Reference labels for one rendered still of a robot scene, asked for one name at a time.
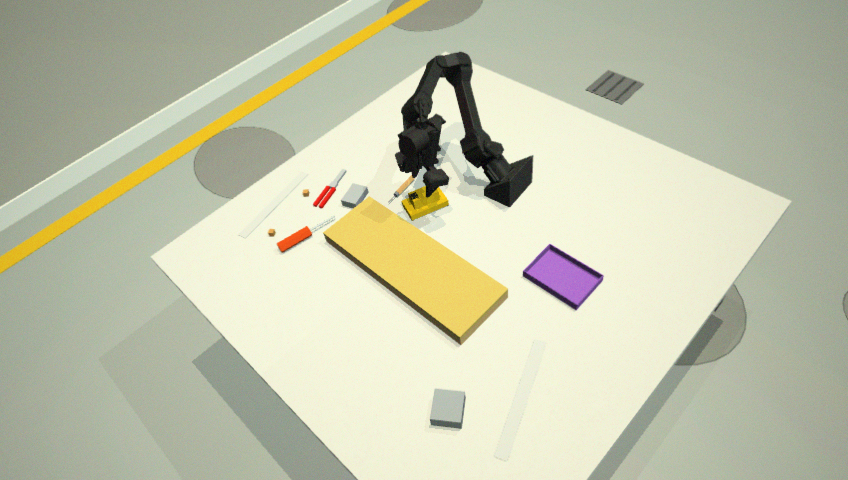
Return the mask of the tan wooden floor panel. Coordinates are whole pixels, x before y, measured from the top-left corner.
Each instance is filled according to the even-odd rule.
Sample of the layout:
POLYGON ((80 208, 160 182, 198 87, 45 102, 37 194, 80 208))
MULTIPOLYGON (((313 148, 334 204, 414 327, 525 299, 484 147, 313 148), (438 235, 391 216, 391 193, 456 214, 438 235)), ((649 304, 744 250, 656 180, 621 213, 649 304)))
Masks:
POLYGON ((508 298, 508 288, 370 196, 323 234, 459 345, 508 298))

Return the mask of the purple shallow tray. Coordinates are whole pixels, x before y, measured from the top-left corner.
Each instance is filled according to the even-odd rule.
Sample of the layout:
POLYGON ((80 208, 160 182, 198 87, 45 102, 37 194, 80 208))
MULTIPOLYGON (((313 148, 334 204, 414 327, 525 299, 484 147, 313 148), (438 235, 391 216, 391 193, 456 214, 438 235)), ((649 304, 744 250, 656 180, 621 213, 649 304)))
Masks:
POLYGON ((576 311, 600 285, 604 275, 549 244, 523 270, 523 277, 576 311))

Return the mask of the pale cream flat strip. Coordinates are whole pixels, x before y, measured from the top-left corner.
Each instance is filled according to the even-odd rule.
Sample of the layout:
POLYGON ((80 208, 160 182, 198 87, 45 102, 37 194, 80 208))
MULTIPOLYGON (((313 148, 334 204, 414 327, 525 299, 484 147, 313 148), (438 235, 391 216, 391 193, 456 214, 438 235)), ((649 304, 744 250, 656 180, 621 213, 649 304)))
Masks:
POLYGON ((506 424, 504 426, 495 458, 507 461, 525 411, 547 342, 535 339, 522 378, 517 388, 506 424))
POLYGON ((276 206, 307 176, 300 172, 269 204, 268 206, 239 234, 247 238, 276 208, 276 206))

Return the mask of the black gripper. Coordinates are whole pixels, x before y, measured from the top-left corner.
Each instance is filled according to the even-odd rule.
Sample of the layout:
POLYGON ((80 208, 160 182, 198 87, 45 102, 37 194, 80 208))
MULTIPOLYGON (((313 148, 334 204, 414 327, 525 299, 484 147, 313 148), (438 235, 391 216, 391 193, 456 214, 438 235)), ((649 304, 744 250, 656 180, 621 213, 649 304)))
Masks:
MULTIPOLYGON (((434 164, 438 164, 437 152, 441 151, 439 144, 435 147, 426 147, 420 154, 422 156, 422 166, 427 170, 423 174, 423 182, 426 185, 426 197, 430 197, 439 186, 448 185, 449 177, 442 169, 436 169, 434 164)), ((412 171, 412 177, 416 178, 420 169, 415 167, 412 171)))

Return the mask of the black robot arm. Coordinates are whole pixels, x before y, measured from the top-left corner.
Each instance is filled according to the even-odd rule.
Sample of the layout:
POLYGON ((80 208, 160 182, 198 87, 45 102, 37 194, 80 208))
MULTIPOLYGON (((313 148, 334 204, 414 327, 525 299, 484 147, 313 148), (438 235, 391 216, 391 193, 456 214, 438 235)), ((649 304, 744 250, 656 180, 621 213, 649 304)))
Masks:
POLYGON ((515 167, 511 167, 503 156, 502 143, 492 141, 483 130, 475 102, 471 79, 472 61, 464 52, 439 55, 426 65, 425 72, 414 92, 401 108, 403 130, 399 138, 399 152, 395 158, 401 172, 410 173, 422 169, 420 152, 426 147, 439 144, 441 128, 446 120, 431 113, 432 94, 440 78, 446 78, 455 90, 465 137, 460 140, 462 154, 476 168, 482 167, 490 183, 501 182, 515 167), (427 119, 428 118, 428 119, 427 119))

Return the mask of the orange-handled awl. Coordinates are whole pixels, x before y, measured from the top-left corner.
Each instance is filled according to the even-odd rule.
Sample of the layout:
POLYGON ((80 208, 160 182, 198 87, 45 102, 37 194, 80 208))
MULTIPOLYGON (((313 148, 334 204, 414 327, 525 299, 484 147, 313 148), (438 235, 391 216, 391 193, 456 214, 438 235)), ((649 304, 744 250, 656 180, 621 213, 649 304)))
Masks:
POLYGON ((280 242, 276 243, 277 247, 279 248, 281 253, 288 250, 289 248, 295 246, 296 244, 300 243, 301 241, 312 236, 311 231, 313 229, 319 227, 320 225, 326 223, 327 221, 331 220, 334 217, 335 216, 328 218, 327 220, 321 222, 320 224, 316 225, 315 227, 313 227, 311 229, 309 229, 307 226, 302 228, 301 230, 295 232, 294 234, 292 234, 292 235, 288 236, 287 238, 281 240, 280 242))

